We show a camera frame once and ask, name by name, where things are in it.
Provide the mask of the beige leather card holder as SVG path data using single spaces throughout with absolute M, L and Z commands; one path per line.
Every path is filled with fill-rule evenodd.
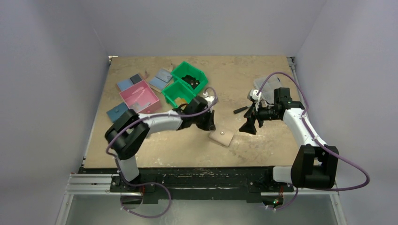
M 220 131 L 216 130 L 209 134 L 210 139 L 225 147 L 229 147 L 233 139 L 233 136 L 234 136 L 233 132 L 227 130 L 220 130 Z

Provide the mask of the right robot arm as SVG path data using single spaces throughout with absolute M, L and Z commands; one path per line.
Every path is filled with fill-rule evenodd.
M 338 150 L 327 144 L 311 130 L 306 122 L 305 108 L 300 101 L 292 100 L 289 88 L 274 90 L 274 102 L 263 107 L 260 92 L 251 90 L 247 97 L 252 105 L 244 114 L 246 123 L 240 132 L 255 135 L 255 123 L 262 127 L 266 120 L 282 120 L 293 134 L 299 147 L 292 166 L 275 166 L 272 173 L 264 177 L 263 184 L 270 191 L 276 190 L 282 183 L 297 188 L 329 189 L 334 186 L 338 164 Z

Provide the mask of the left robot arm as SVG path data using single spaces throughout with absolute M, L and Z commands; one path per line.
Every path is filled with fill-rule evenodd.
M 190 103 L 163 113 L 143 114 L 132 109 L 123 113 L 105 132 L 110 149 L 115 153 L 118 170 L 121 172 L 122 186 L 129 192 L 136 191 L 140 185 L 136 153 L 144 140 L 153 133 L 178 131 L 195 125 L 204 131 L 214 131 L 213 106 L 218 102 L 215 96 L 196 96 Z

